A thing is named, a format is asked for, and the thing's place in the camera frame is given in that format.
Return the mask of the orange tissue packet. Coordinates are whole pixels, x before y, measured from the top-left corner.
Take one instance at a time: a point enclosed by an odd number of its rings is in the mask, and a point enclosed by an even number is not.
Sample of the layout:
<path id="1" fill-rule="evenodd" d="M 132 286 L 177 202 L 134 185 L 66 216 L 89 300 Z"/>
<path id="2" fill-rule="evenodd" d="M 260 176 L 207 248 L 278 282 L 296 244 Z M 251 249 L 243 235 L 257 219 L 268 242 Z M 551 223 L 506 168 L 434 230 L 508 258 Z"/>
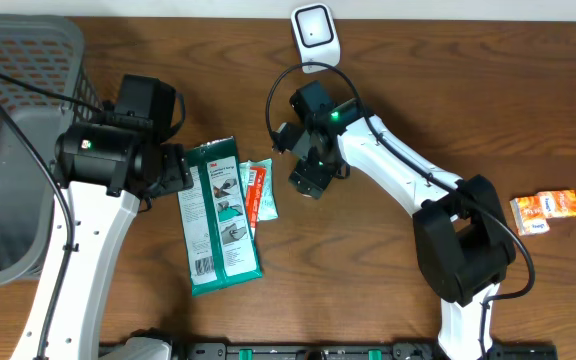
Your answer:
<path id="1" fill-rule="evenodd" d="M 510 207 L 521 236 L 544 234 L 550 230 L 537 195 L 514 198 Z"/>

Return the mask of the grey plastic mesh basket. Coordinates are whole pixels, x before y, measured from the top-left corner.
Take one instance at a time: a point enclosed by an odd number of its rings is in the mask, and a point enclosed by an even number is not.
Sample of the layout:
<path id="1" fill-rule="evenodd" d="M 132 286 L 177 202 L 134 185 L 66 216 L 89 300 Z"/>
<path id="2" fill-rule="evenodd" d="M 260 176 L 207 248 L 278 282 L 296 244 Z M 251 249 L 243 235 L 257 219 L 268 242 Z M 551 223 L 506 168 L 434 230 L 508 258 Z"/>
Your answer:
<path id="1" fill-rule="evenodd" d="M 0 104 L 48 165 L 57 137 L 101 104 L 84 50 L 63 17 L 0 15 Z M 40 273 L 52 212 L 50 185 L 0 118 L 0 286 Z"/>

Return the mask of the green 3M gloves package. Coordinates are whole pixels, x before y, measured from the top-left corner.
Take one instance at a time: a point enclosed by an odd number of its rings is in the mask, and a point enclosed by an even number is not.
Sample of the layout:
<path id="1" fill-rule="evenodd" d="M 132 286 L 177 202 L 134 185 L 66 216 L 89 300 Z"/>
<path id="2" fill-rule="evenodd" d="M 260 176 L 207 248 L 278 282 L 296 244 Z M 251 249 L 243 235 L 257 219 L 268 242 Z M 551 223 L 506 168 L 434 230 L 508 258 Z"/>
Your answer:
<path id="1" fill-rule="evenodd" d="M 234 138 L 187 153 L 193 186 L 177 193 L 191 293 L 204 295 L 263 276 L 250 227 Z"/>

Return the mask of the teal and orange sachet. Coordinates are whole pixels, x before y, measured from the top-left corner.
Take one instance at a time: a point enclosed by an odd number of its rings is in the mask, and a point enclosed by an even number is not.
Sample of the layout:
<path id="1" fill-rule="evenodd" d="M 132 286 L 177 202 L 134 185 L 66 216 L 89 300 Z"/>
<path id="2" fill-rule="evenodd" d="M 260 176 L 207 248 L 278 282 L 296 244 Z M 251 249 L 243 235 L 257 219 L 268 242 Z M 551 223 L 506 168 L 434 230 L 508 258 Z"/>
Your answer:
<path id="1" fill-rule="evenodd" d="M 260 221 L 275 220 L 279 217 L 272 188 L 272 160 L 242 162 L 239 169 L 245 208 L 252 233 L 255 233 Z"/>

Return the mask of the small orange box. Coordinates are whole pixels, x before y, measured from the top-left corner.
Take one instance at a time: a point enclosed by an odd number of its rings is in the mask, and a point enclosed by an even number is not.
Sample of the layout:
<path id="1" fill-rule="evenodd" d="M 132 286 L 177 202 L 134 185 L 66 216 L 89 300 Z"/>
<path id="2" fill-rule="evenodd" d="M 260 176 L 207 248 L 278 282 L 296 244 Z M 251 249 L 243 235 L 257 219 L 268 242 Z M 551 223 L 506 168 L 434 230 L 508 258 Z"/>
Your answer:
<path id="1" fill-rule="evenodd" d="M 543 191 L 537 194 L 546 218 L 576 217 L 574 190 Z"/>

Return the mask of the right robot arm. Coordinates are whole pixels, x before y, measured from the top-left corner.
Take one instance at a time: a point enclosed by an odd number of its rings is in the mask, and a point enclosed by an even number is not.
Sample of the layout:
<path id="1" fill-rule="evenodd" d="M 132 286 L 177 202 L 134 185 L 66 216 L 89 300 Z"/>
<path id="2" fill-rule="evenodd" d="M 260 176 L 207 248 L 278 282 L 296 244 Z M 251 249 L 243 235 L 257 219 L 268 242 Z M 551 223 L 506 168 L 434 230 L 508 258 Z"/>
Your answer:
<path id="1" fill-rule="evenodd" d="M 516 258 L 492 183 L 435 166 L 356 99 L 338 105 L 325 95 L 295 94 L 290 104 L 300 123 L 283 124 L 278 135 L 298 159 L 293 186 L 318 199 L 344 168 L 374 180 L 412 219 L 418 267 L 441 300 L 440 349 L 450 359 L 485 358 L 492 305 Z"/>

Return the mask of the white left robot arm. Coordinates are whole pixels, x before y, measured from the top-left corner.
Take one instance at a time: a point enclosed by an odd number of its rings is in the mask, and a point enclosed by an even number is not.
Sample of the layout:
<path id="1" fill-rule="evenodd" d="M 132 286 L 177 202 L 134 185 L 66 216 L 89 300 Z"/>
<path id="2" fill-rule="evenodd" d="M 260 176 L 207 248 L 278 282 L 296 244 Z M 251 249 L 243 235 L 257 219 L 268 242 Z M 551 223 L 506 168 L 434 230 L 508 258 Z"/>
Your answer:
<path id="1" fill-rule="evenodd" d="M 55 144 L 57 187 L 43 271 L 15 359 L 96 359 L 117 258 L 142 201 L 191 187 L 176 127 L 71 125 Z"/>

